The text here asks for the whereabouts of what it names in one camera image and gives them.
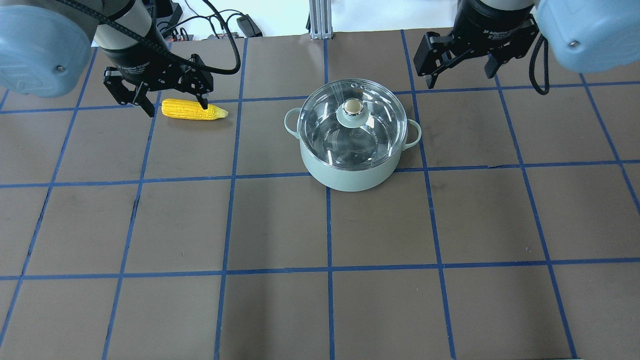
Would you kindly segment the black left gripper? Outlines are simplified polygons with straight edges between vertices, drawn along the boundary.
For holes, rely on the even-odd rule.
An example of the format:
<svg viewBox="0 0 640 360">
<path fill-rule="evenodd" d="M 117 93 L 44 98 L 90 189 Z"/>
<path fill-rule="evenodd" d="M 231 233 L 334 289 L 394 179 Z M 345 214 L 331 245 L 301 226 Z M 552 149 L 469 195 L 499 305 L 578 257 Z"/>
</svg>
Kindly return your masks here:
<svg viewBox="0 0 640 360">
<path fill-rule="evenodd" d="M 155 105 L 147 92 L 174 89 L 195 96 L 202 110 L 209 108 L 214 78 L 197 68 L 203 64 L 198 54 L 182 64 L 141 43 L 126 47 L 125 41 L 107 39 L 103 39 L 103 52 L 113 64 L 105 68 L 103 84 L 118 104 L 140 107 L 154 117 Z"/>
</svg>

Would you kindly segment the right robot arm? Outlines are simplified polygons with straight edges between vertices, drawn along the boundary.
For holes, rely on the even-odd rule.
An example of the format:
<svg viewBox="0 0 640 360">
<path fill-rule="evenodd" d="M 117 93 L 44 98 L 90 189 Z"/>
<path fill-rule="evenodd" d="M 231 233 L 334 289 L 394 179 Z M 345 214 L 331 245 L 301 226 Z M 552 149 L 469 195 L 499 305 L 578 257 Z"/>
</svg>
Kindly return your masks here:
<svg viewBox="0 0 640 360">
<path fill-rule="evenodd" d="M 528 77 L 539 95 L 550 91 L 549 51 L 565 69 L 598 73 L 640 57 L 637 0 L 460 0 L 446 35 L 426 32 L 414 69 L 435 87 L 443 71 L 487 57 L 492 79 L 504 64 L 530 54 Z"/>
</svg>

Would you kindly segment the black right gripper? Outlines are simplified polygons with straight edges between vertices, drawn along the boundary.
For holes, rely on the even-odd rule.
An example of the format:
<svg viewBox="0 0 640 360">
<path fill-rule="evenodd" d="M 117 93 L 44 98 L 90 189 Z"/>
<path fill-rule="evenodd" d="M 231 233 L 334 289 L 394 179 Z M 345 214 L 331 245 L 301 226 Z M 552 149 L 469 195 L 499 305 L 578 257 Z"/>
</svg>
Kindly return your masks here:
<svg viewBox="0 0 640 360">
<path fill-rule="evenodd" d="M 464 60 L 487 56 L 484 72 L 487 79 L 493 79 L 503 64 L 523 59 L 538 34 L 530 13 L 494 17 L 462 10 L 448 34 L 425 32 L 413 57 L 414 70 L 432 90 L 443 71 Z"/>
</svg>

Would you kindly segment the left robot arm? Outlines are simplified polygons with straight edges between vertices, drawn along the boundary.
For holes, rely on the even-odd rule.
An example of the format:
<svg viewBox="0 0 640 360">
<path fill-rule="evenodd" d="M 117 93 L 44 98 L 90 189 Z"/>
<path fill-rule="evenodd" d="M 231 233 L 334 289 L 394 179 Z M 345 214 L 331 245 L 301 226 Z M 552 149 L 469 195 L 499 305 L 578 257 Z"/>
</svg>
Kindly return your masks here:
<svg viewBox="0 0 640 360">
<path fill-rule="evenodd" d="M 1 86 L 19 94 L 57 98 L 70 93 L 97 44 L 110 59 L 102 82 L 120 105 L 155 107 L 149 92 L 175 90 L 195 101 L 165 100 L 165 116 L 212 118 L 213 77 L 193 54 L 185 63 L 169 57 L 156 20 L 141 0 L 3 0 Z"/>
</svg>

